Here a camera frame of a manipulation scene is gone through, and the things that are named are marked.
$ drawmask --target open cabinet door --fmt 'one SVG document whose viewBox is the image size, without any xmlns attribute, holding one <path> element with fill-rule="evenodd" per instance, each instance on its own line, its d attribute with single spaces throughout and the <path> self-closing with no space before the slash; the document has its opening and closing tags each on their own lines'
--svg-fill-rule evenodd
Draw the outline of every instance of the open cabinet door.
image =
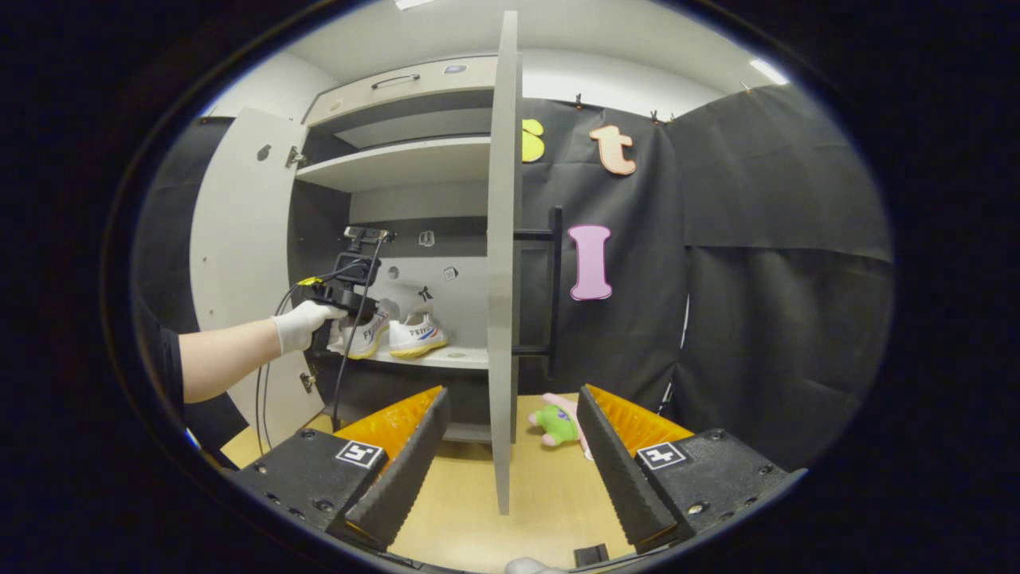
<svg viewBox="0 0 1020 574">
<path fill-rule="evenodd" d="M 521 67 L 517 12 L 504 12 L 489 155 L 489 413 L 500 514 L 510 514 L 510 442 L 516 385 L 512 347 L 517 344 L 513 231 L 520 216 Z"/>
<path fill-rule="evenodd" d="M 288 166 L 287 159 L 306 135 L 301 123 L 245 108 L 216 148 L 191 230 L 192 298 L 203 331 L 265 319 L 290 289 L 287 225 L 297 164 Z M 278 445 L 322 410 L 322 399 L 301 383 L 301 373 L 308 373 L 303 354 L 271 365 L 260 434 Z M 250 373 L 227 392 L 252 427 L 255 377 Z M 265 386 L 263 372 L 261 393 Z"/>
</svg>

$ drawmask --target pink letter i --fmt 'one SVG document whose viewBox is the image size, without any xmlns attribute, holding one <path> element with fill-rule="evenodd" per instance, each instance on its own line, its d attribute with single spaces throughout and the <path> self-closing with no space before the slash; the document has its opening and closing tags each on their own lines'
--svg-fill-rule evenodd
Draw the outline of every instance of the pink letter i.
<svg viewBox="0 0 1020 574">
<path fill-rule="evenodd" d="M 606 240 L 612 231 L 602 225 L 574 225 L 567 234 L 577 245 L 577 283 L 570 297 L 578 302 L 608 299 L 613 289 L 606 282 Z"/>
</svg>

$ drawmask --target black sleeve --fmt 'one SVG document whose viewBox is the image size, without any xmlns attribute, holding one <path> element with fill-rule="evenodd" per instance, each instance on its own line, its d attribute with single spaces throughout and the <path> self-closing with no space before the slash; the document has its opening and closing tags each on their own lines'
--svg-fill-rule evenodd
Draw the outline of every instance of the black sleeve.
<svg viewBox="0 0 1020 574">
<path fill-rule="evenodd" d="M 153 363 L 166 400 L 182 417 L 185 408 L 184 376 L 177 334 L 156 320 L 141 298 L 135 298 L 136 324 L 140 343 Z"/>
</svg>

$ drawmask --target sneaker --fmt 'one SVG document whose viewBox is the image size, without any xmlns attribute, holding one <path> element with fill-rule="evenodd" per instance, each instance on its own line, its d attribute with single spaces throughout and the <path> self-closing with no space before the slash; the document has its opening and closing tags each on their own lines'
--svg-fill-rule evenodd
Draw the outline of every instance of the sneaker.
<svg viewBox="0 0 1020 574">
<path fill-rule="evenodd" d="M 446 333 L 427 306 L 414 310 L 403 323 L 390 322 L 390 355 L 398 359 L 421 357 L 447 343 Z"/>
<path fill-rule="evenodd" d="M 372 314 L 372 318 L 367 323 L 358 325 L 357 332 L 354 332 L 353 325 L 347 325 L 342 330 L 334 327 L 333 329 L 339 332 L 339 338 L 337 338 L 337 343 L 330 344 L 326 349 L 344 355 L 344 351 L 347 349 L 347 340 L 354 332 L 354 343 L 351 344 L 351 359 L 367 359 L 375 355 L 375 351 L 379 349 L 379 340 L 382 337 L 382 333 L 390 328 L 390 319 L 394 317 L 400 317 L 400 308 L 397 307 L 397 304 L 390 300 L 380 300 L 378 309 Z M 334 333 L 334 336 L 329 337 L 330 341 L 337 334 Z"/>
</svg>

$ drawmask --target person's arm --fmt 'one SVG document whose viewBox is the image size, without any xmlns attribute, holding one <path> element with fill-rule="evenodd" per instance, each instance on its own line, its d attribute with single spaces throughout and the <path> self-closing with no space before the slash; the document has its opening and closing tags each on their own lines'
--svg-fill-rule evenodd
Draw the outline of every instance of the person's arm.
<svg viewBox="0 0 1020 574">
<path fill-rule="evenodd" d="M 346 316 L 337 308 L 305 302 L 279 317 L 181 335 L 185 403 L 208 401 L 260 365 L 292 351 L 308 349 L 312 333 L 327 319 Z"/>
</svg>

